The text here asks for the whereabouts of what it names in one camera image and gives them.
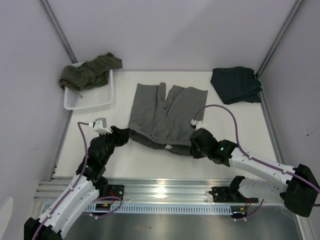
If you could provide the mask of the grey shorts with drawstring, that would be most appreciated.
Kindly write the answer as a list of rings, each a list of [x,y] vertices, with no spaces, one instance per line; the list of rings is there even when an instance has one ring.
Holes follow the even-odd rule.
[[[191,155],[192,120],[201,121],[198,111],[206,105],[208,91],[173,85],[167,91],[158,85],[138,84],[130,112],[130,139],[155,150]]]

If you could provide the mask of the dark navy shorts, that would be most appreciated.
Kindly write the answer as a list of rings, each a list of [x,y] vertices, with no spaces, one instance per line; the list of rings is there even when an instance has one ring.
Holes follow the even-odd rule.
[[[261,102],[262,84],[259,75],[251,68],[214,68],[210,83],[225,105]]]

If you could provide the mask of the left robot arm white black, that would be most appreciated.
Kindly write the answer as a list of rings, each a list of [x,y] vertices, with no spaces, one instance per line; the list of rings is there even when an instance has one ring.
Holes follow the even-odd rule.
[[[98,136],[83,140],[84,157],[63,193],[38,218],[30,217],[23,227],[25,240],[63,240],[76,220],[94,201],[114,199],[109,196],[108,180],[103,177],[115,148],[129,141],[130,129],[96,128]]]

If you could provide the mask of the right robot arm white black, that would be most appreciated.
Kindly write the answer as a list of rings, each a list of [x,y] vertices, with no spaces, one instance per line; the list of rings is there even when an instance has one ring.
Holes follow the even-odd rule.
[[[228,196],[232,201],[259,198],[283,204],[301,217],[311,215],[320,186],[308,166],[299,164],[293,167],[269,159],[257,159],[237,143],[229,140],[217,141],[204,128],[192,133],[190,141],[193,158],[208,158],[217,165],[240,169],[260,178],[255,181],[236,176],[228,189]]]

